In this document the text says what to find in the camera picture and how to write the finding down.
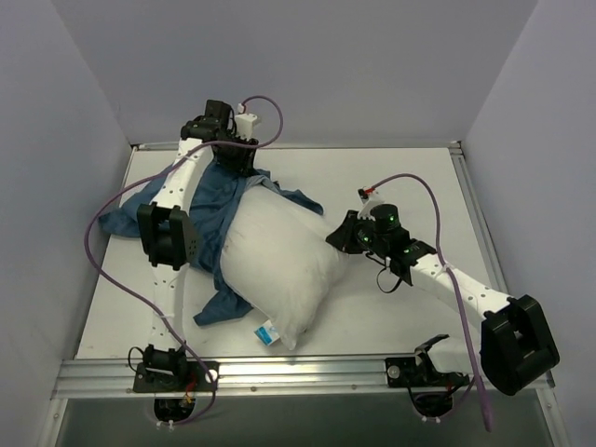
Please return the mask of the white pillow with print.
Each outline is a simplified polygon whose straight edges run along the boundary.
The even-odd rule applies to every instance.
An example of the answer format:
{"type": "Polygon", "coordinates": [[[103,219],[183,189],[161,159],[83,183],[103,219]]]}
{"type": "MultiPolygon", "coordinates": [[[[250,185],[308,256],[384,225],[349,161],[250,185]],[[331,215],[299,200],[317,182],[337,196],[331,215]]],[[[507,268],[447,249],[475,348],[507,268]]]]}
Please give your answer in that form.
{"type": "Polygon", "coordinates": [[[348,255],[326,242],[331,232],[322,216],[263,186],[243,194],[227,230],[224,283],[267,317],[289,350],[347,269],[348,255]]]}

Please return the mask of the blue letter-print pillowcase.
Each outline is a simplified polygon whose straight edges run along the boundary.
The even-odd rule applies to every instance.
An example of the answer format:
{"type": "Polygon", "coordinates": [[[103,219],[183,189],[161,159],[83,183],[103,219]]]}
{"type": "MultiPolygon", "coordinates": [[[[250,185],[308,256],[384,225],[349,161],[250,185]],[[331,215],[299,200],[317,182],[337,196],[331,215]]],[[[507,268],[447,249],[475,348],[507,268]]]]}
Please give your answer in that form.
{"type": "MultiPolygon", "coordinates": [[[[119,237],[138,238],[140,230],[137,209],[141,204],[153,201],[164,181],[164,176],[152,177],[140,192],[131,196],[121,207],[101,215],[101,230],[119,237]]],[[[245,178],[211,162],[199,181],[188,211],[190,221],[200,238],[198,255],[191,266],[211,274],[216,290],[201,312],[194,316],[198,326],[242,318],[252,310],[248,302],[225,284],[219,262],[225,236],[236,215],[240,199],[247,188],[258,184],[310,214],[321,216],[324,213],[323,207],[302,191],[282,189],[277,181],[271,179],[271,173],[267,170],[256,169],[251,177],[245,178]]]]}

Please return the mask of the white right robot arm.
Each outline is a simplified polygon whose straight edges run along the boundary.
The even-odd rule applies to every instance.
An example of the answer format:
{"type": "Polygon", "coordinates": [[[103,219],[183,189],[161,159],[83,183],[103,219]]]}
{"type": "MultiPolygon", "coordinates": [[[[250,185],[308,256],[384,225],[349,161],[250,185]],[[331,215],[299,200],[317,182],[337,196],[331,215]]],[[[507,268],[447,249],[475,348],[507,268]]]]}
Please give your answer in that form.
{"type": "Polygon", "coordinates": [[[480,331],[480,366],[489,382],[513,396],[560,363],[560,354],[540,303],[529,295],[511,297],[443,263],[439,250],[410,236],[392,204],[373,207],[368,217],[349,210],[326,242],[347,254],[375,255],[411,287],[459,310],[480,331]]]}

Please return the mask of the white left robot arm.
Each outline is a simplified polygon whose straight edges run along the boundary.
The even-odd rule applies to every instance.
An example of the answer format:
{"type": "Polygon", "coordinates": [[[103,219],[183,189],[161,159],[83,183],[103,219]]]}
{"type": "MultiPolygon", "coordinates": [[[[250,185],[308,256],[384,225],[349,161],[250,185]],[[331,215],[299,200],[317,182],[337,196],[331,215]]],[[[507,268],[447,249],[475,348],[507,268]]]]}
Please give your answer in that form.
{"type": "Polygon", "coordinates": [[[176,158],[161,188],[137,209],[142,248],[154,274],[153,304],[159,308],[142,364],[167,390],[181,388],[188,377],[182,344],[183,286],[199,248],[190,205],[212,161],[236,176],[253,174],[258,141],[252,134],[260,118],[249,113],[247,105],[242,102],[234,110],[225,102],[207,101],[203,115],[183,125],[176,158]]]}

